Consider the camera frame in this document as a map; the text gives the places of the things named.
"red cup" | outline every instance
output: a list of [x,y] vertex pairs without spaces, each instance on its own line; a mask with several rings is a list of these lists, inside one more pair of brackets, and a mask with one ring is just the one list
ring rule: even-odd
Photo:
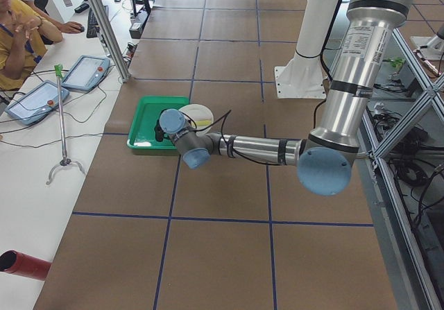
[[46,279],[51,263],[42,259],[9,250],[0,256],[0,272],[21,275],[32,279]]

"lanyard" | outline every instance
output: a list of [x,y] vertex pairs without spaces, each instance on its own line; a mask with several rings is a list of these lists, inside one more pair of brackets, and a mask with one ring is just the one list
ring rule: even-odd
[[[9,36],[14,37],[14,34],[12,34],[9,31],[9,29],[7,29],[3,24],[0,24],[0,28],[3,29]],[[40,62],[40,60],[42,60],[42,56],[40,56],[34,52],[34,49],[31,46],[31,43],[29,41],[26,41],[25,50],[27,50],[31,55],[33,55],[34,61],[36,64],[38,64]]]

